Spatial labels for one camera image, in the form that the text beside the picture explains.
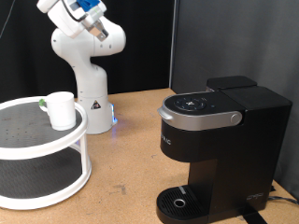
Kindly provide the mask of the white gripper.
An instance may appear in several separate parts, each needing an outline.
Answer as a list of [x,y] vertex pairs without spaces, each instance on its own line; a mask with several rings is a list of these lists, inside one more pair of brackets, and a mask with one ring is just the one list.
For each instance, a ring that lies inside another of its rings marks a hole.
[[104,21],[105,4],[101,0],[46,0],[50,20],[67,36],[75,38],[84,30],[101,42],[109,36]]

